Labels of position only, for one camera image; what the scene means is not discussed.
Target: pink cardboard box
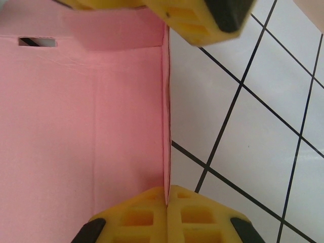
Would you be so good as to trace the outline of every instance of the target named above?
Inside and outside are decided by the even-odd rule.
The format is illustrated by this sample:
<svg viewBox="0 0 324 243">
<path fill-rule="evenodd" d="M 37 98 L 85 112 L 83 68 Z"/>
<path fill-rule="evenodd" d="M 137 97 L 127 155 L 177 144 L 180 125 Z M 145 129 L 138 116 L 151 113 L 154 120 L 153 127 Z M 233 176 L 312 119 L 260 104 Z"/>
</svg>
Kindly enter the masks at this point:
<svg viewBox="0 0 324 243">
<path fill-rule="evenodd" d="M 71 242 L 149 188 L 168 198 L 169 33 L 149 9 L 9 0 L 0 51 L 0 242 Z"/>
</svg>

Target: black rubber pad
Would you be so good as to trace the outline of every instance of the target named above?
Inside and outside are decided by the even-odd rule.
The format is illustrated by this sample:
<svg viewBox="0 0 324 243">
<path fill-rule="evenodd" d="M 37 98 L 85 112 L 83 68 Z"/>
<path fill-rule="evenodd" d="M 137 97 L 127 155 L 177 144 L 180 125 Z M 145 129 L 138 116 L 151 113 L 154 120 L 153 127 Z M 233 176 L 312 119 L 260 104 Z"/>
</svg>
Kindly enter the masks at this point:
<svg viewBox="0 0 324 243">
<path fill-rule="evenodd" d="M 231 222 L 242 243 L 265 243 L 250 222 L 240 218 L 231 218 Z"/>
<path fill-rule="evenodd" d="M 96 243 L 106 220 L 99 218 L 85 224 L 71 243 Z"/>
<path fill-rule="evenodd" d="M 254 0 L 205 0 L 215 22 L 221 31 L 238 31 Z"/>
</svg>

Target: white tile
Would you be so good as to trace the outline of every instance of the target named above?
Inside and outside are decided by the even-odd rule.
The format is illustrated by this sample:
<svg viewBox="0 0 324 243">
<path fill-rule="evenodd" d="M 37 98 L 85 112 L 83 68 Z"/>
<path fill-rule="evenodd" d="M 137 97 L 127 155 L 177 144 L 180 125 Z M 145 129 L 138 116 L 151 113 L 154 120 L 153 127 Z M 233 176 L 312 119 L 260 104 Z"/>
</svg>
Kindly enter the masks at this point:
<svg viewBox="0 0 324 243">
<path fill-rule="evenodd" d="M 314 82 L 309 100 L 303 137 L 324 153 L 324 89 Z"/>
<path fill-rule="evenodd" d="M 286 220 L 316 242 L 324 242 L 324 159 L 302 142 Z"/>
<path fill-rule="evenodd" d="M 311 77 L 264 33 L 245 85 L 300 131 Z"/>
<path fill-rule="evenodd" d="M 318 57 L 318 63 L 316 68 L 315 77 L 317 80 L 324 85 L 324 42 L 322 42 L 322 45 L 320 47 L 320 53 Z"/>
<path fill-rule="evenodd" d="M 171 64 L 172 138 L 206 162 L 238 83 L 174 31 Z"/>
<path fill-rule="evenodd" d="M 261 30 L 262 27 L 250 17 L 239 38 L 216 43 L 205 49 L 241 79 Z"/>
<path fill-rule="evenodd" d="M 308 243 L 303 237 L 296 232 L 284 226 L 281 233 L 280 243 Z"/>
<path fill-rule="evenodd" d="M 242 90 L 211 167 L 282 214 L 298 136 Z"/>
<path fill-rule="evenodd" d="M 280 222 L 212 174 L 206 175 L 200 194 L 245 214 L 265 242 L 276 242 Z"/>
<path fill-rule="evenodd" d="M 174 147 L 171 149 L 171 185 L 194 191 L 203 168 Z"/>
<path fill-rule="evenodd" d="M 293 0 L 278 0 L 267 28 L 312 73 L 320 31 Z"/>
<path fill-rule="evenodd" d="M 274 0 L 257 0 L 252 13 L 261 23 L 265 23 Z"/>
</svg>

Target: handle hole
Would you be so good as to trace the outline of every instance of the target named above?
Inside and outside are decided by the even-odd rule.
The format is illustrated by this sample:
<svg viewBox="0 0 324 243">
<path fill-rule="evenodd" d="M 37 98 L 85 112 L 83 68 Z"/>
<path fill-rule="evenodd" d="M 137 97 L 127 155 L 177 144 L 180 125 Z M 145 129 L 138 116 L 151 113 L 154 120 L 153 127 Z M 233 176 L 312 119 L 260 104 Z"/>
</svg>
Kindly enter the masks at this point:
<svg viewBox="0 0 324 243">
<path fill-rule="evenodd" d="M 57 47 L 54 38 L 41 38 L 41 37 L 20 37 L 18 45 L 21 47 Z"/>
</svg>

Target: white floor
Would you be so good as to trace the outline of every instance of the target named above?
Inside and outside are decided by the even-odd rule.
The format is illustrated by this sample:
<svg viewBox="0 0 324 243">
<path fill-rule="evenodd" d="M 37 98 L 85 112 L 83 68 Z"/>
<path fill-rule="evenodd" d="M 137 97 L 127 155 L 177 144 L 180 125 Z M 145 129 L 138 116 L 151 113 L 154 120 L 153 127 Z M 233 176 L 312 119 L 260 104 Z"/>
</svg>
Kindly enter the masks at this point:
<svg viewBox="0 0 324 243">
<path fill-rule="evenodd" d="M 267 243 L 324 242 L 324 42 L 312 82 L 321 33 L 278 0 L 245 74 L 272 4 L 205 53 L 171 33 L 172 182 L 246 214 Z"/>
</svg>

